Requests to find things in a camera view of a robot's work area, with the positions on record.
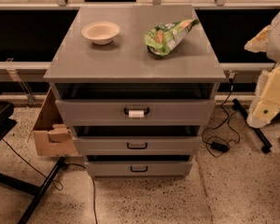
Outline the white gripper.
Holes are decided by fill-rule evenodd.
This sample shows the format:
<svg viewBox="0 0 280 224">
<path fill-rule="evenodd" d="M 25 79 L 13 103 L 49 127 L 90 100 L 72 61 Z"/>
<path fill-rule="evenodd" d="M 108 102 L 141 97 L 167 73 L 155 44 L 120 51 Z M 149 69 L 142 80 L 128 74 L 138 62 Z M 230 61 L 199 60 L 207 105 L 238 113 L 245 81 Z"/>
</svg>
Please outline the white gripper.
<svg viewBox="0 0 280 224">
<path fill-rule="evenodd" d="M 262 128 L 270 124 L 279 113 L 280 64 L 272 72 L 261 72 L 246 122 L 252 128 Z"/>
</svg>

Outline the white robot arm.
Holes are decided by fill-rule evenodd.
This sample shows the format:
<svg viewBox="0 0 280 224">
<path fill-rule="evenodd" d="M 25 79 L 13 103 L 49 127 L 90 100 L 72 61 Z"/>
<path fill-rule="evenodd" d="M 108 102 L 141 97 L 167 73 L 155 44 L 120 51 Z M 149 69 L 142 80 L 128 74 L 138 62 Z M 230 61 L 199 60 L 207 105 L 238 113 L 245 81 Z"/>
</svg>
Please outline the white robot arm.
<svg viewBox="0 0 280 224">
<path fill-rule="evenodd" d="M 261 72 L 255 91 L 256 97 L 249 107 L 246 119 L 250 127 L 262 128 L 280 113 L 280 12 L 270 25 L 246 42 L 245 50 L 265 52 L 267 57 L 276 63 L 271 72 Z"/>
</svg>

